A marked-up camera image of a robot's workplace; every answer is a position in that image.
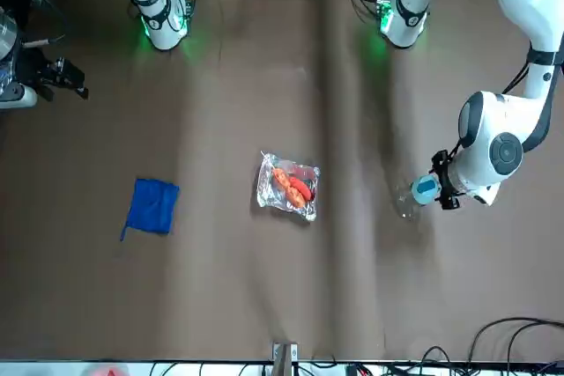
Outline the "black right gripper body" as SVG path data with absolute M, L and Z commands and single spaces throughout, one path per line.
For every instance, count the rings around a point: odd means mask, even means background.
M 43 78 L 48 74 L 50 61 L 39 48 L 23 48 L 17 60 L 17 80 L 37 94 L 52 94 Z

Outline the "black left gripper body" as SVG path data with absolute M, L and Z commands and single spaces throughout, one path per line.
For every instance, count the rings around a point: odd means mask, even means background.
M 449 177 L 449 166 L 452 164 L 451 159 L 445 159 L 440 164 L 440 184 L 441 196 L 457 196 L 460 194 L 456 184 Z

